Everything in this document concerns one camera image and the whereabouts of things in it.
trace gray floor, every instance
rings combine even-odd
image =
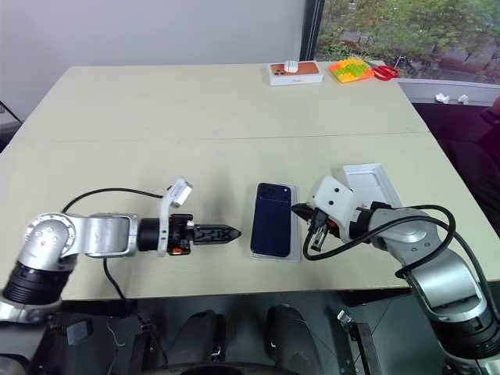
[[[212,309],[227,319],[227,361],[272,364],[264,352],[263,324],[267,309],[280,303],[295,307],[307,321],[325,374],[348,374],[348,367],[337,356],[339,340],[334,337],[337,337],[335,334],[339,335],[339,331],[332,326],[334,317],[345,306],[333,292],[171,298],[144,301],[139,308],[143,314],[163,314],[166,317],[168,327],[163,342],[166,348],[190,315]],[[443,355],[412,296],[370,303],[348,309],[348,313],[358,322],[370,325],[384,374],[441,373]],[[113,337],[106,329],[104,318],[94,321],[94,336],[68,348],[65,373],[107,373],[113,360]],[[110,325],[118,341],[126,343],[119,348],[111,373],[125,374],[138,325],[131,318],[110,320]],[[353,359],[357,359],[357,373],[363,374],[354,343],[352,353]]]

